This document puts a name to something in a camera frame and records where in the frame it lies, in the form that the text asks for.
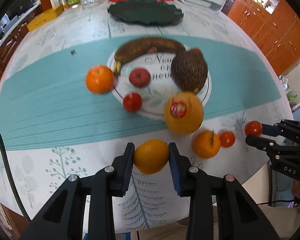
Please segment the orange with stem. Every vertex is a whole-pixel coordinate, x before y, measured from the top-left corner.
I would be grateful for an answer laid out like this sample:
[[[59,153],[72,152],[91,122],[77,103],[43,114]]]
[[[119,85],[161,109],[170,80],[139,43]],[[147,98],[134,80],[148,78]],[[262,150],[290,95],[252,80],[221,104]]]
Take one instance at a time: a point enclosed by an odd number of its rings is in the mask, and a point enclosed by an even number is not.
[[[192,148],[198,157],[209,159],[217,155],[221,148],[221,141],[214,131],[205,130],[195,137]]]

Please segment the large yellow orange with sticker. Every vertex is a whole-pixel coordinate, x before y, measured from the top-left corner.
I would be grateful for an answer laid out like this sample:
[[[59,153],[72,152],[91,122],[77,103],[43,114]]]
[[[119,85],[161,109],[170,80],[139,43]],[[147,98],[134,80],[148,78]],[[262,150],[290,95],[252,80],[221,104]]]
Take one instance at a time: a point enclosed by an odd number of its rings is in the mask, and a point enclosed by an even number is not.
[[[204,117],[201,101],[191,92],[181,92],[169,98],[165,106],[164,120],[168,130],[176,135],[197,131]]]

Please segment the small orange mandarin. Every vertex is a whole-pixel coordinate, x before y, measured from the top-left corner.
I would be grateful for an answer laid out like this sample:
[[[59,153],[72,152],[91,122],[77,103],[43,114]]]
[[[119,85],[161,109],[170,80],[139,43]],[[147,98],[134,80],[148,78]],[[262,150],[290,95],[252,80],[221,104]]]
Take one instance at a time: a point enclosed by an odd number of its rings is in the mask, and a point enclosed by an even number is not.
[[[159,172],[165,167],[168,160],[168,144],[159,139],[144,142],[134,153],[134,165],[145,175]]]

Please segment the brown scaly fruit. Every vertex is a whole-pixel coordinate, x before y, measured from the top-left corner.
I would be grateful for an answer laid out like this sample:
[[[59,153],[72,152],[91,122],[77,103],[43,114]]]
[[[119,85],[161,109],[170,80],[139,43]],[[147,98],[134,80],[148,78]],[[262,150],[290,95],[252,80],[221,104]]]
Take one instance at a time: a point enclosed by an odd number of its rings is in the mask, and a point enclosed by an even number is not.
[[[197,94],[205,85],[207,73],[207,62],[197,51],[180,51],[171,63],[171,77],[182,91]]]

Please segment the red strawberry plate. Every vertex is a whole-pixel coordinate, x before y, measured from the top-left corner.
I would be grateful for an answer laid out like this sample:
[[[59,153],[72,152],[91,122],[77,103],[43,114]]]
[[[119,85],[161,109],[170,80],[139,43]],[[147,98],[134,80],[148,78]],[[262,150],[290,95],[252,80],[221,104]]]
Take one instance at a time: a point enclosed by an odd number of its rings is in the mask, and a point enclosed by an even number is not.
[[[203,56],[201,50],[198,48],[191,48],[190,52]]]

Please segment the small red tomato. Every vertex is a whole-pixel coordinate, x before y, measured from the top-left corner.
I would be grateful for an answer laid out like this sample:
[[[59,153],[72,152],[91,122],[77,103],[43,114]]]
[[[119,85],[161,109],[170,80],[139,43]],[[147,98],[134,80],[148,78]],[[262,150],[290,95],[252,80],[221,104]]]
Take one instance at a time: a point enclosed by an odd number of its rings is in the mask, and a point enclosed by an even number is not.
[[[138,93],[128,93],[123,99],[123,107],[128,112],[137,112],[142,107],[142,97]]]

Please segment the red strawberry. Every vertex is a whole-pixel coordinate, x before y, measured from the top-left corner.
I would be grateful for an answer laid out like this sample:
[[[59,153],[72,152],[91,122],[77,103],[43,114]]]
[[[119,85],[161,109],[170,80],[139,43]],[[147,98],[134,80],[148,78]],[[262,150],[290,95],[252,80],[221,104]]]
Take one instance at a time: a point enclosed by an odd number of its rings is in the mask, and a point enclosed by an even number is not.
[[[151,80],[151,75],[145,68],[135,68],[129,75],[130,83],[137,88],[146,87]]]

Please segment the wooden cabinet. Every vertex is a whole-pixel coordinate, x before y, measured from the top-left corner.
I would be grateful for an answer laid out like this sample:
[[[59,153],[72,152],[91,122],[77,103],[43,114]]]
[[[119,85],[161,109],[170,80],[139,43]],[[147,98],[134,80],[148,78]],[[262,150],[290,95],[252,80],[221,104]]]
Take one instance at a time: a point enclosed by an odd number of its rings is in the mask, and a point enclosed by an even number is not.
[[[300,18],[285,0],[271,14],[254,0],[235,0],[228,17],[254,41],[278,76],[300,60]]]

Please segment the teal table runner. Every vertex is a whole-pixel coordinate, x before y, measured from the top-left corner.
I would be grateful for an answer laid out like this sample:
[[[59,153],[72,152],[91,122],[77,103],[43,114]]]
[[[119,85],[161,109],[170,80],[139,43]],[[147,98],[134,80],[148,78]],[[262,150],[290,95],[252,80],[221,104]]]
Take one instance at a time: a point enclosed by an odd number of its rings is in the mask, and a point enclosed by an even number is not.
[[[206,119],[281,98],[259,56],[210,39],[175,35],[199,48],[207,61],[212,92]],[[96,95],[85,85],[90,67],[105,64],[128,37],[98,40],[62,50],[16,72],[0,92],[0,133],[9,151],[87,144],[166,128],[162,120],[126,112],[112,93]]]

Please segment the white printed plate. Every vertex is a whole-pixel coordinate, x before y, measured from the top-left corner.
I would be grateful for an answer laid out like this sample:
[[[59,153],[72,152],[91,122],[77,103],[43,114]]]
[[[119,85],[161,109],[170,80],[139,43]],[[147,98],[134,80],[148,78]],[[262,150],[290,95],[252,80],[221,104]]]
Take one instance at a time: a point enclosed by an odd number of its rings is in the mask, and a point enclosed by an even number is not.
[[[126,94],[137,92],[142,97],[139,114],[155,120],[164,120],[168,99],[181,92],[171,78],[171,63],[174,57],[171,53],[152,53],[125,64],[115,80],[113,96],[122,103]],[[150,73],[151,80],[146,87],[137,88],[130,83],[129,76],[135,68],[145,68]]]

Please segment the overripe brown banana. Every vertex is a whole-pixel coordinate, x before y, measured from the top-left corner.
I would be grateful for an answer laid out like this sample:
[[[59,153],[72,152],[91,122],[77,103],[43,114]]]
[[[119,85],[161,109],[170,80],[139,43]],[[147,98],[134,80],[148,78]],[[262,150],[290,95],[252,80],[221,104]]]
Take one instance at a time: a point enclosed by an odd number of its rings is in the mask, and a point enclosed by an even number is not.
[[[138,57],[150,53],[178,53],[185,51],[183,44],[164,37],[142,37],[121,45],[114,55],[115,76],[120,75],[121,67]]]

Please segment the dark green leaf plate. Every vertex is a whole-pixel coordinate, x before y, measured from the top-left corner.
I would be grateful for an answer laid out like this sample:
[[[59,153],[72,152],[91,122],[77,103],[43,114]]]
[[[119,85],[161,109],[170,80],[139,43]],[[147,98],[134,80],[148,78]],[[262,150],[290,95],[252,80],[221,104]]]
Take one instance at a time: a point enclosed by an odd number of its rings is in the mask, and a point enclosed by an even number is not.
[[[117,21],[140,25],[176,25],[184,13],[173,4],[156,0],[124,0],[111,4],[108,13]]]

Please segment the yellow flat box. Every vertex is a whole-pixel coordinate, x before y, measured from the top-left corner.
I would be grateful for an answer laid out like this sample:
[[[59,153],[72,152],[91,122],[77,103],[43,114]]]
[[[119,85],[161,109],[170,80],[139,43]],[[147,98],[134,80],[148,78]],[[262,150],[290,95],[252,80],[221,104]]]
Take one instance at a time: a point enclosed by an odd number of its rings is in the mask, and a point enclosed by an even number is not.
[[[30,21],[27,24],[27,28],[29,31],[34,31],[37,28],[56,19],[58,16],[62,14],[62,12],[63,12],[63,7],[61,5],[55,8],[50,8],[49,10],[42,12],[37,17],[35,17],[32,21]]]

